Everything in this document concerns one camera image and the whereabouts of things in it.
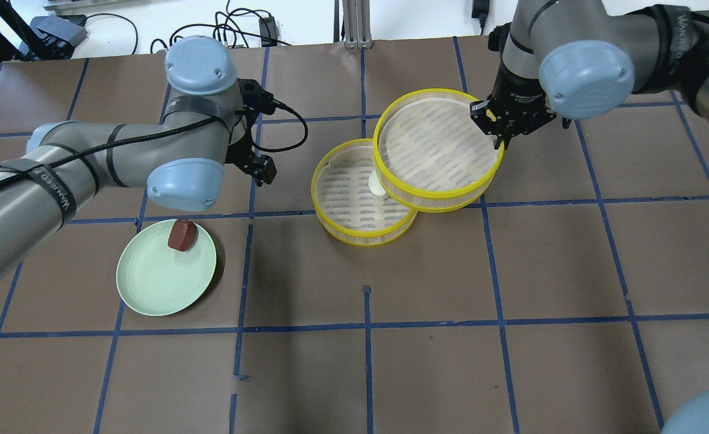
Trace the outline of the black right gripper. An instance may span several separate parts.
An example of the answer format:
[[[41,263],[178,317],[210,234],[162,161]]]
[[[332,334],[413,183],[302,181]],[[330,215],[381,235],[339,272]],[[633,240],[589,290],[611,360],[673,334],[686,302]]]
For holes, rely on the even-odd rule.
[[[470,102],[470,118],[487,135],[495,136],[495,150],[505,141],[528,135],[557,118],[547,107],[545,91],[536,78],[525,78],[498,68],[491,94],[485,101]]]

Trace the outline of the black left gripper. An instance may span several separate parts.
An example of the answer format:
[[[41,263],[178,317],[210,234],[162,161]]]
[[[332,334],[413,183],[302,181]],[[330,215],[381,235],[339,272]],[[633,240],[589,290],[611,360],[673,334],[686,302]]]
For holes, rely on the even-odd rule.
[[[277,175],[275,163],[270,156],[258,156],[255,153],[255,140],[252,136],[243,136],[228,145],[226,162],[235,165],[246,175],[255,179],[257,186],[272,184]]]

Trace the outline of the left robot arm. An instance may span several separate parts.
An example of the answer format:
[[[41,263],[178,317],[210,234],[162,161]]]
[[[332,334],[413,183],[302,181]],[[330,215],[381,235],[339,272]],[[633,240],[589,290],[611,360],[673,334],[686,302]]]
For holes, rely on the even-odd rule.
[[[0,162],[0,280],[106,187],[144,187],[159,206],[202,212],[227,164],[273,182],[274,162],[254,156],[251,129],[260,113],[286,105],[239,78],[211,37],[175,42],[164,68],[170,96],[159,124],[46,124],[23,157]]]

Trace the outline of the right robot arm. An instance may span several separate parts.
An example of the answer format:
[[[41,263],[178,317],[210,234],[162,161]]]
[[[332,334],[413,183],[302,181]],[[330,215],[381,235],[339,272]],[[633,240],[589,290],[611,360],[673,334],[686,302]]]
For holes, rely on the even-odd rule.
[[[469,116],[495,149],[556,118],[568,125],[668,90],[709,122],[709,10],[655,4],[611,16],[600,1],[519,1],[489,49],[500,55],[495,84]]]

